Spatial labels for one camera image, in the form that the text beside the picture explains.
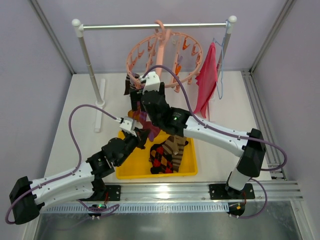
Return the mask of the dark brown sock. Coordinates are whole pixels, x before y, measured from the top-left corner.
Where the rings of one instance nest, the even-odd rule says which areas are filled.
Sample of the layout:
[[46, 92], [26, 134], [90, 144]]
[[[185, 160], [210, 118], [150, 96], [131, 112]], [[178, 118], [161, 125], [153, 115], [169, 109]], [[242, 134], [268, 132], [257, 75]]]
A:
[[123, 95], [127, 96], [130, 94], [131, 90], [138, 90], [140, 88], [140, 85], [136, 85], [135, 82], [130, 78], [129, 74], [127, 74], [125, 79], [125, 90]]

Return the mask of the purple yellow patterned sock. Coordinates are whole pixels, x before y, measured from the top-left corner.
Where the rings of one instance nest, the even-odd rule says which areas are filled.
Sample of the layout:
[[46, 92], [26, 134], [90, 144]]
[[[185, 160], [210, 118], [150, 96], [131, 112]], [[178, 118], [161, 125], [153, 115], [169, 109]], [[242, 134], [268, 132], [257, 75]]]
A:
[[147, 113], [141, 111], [140, 106], [138, 106], [136, 111], [130, 110], [127, 114], [130, 118], [138, 121], [142, 125], [142, 128], [144, 130], [149, 130], [148, 139], [150, 142], [153, 142], [161, 130], [158, 127], [154, 126], [151, 121], [147, 120]]

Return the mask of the beige brown striped sock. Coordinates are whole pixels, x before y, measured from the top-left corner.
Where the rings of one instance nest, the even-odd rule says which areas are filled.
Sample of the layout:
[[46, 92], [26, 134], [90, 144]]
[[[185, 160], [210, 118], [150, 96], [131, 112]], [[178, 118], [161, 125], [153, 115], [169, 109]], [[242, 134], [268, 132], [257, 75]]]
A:
[[178, 135], [170, 135], [162, 144], [164, 153], [171, 157], [171, 163], [175, 172], [179, 171], [184, 154], [184, 148], [188, 145], [186, 137]]

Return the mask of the pink round clip hanger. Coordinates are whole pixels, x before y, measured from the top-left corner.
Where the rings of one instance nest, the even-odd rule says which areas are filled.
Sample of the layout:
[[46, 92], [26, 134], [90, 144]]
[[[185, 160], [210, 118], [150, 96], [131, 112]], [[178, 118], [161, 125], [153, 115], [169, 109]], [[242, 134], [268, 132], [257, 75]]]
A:
[[200, 73], [200, 65], [204, 58], [203, 48], [200, 43], [186, 33], [172, 31], [166, 28], [163, 22], [158, 19], [154, 23], [158, 27], [155, 29], [154, 34], [138, 42], [126, 58], [125, 96], [127, 96], [131, 90], [143, 87], [140, 81], [140, 75], [134, 72], [137, 62], [143, 58], [143, 56], [146, 56], [146, 70], [149, 70], [155, 65], [163, 65], [165, 63], [167, 44], [171, 40], [175, 40], [174, 49], [169, 51], [170, 54], [173, 55], [172, 71], [175, 75], [178, 76], [182, 70], [183, 57], [186, 51], [190, 51], [190, 57], [195, 60], [193, 71], [189, 72], [188, 75], [180, 81], [183, 83], [187, 82], [190, 85], [193, 77]]

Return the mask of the red yellow argyle sock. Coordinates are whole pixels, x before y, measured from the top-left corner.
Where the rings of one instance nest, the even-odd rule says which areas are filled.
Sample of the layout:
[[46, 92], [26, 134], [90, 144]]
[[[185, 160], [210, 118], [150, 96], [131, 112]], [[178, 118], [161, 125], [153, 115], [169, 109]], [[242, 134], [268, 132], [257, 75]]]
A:
[[149, 151], [149, 162], [152, 167], [150, 172], [156, 174], [173, 174], [172, 155], [165, 153], [165, 149], [161, 144], [154, 144]]

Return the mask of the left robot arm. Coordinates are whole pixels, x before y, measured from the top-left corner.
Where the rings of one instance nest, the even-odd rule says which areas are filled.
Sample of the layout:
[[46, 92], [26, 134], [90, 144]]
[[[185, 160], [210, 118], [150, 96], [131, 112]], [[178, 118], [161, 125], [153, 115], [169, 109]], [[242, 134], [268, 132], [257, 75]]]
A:
[[12, 188], [5, 221], [22, 225], [40, 214], [41, 210], [69, 201], [96, 201], [102, 199], [106, 186], [103, 179], [115, 172], [136, 149], [144, 149], [150, 131], [135, 128], [124, 138], [114, 137], [86, 161], [50, 177], [30, 180], [19, 178]]

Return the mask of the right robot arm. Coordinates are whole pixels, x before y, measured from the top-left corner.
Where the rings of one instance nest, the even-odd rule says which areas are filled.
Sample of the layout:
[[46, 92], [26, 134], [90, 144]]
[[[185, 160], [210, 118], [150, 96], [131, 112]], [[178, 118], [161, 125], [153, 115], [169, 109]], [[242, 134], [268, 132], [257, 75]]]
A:
[[165, 133], [201, 140], [239, 157], [225, 184], [225, 191], [230, 198], [241, 196], [247, 181], [259, 177], [266, 153], [260, 130], [235, 131], [198, 118], [190, 111], [171, 107], [166, 101], [163, 83], [158, 90], [131, 88], [129, 95], [132, 110], [146, 112], [152, 125]]

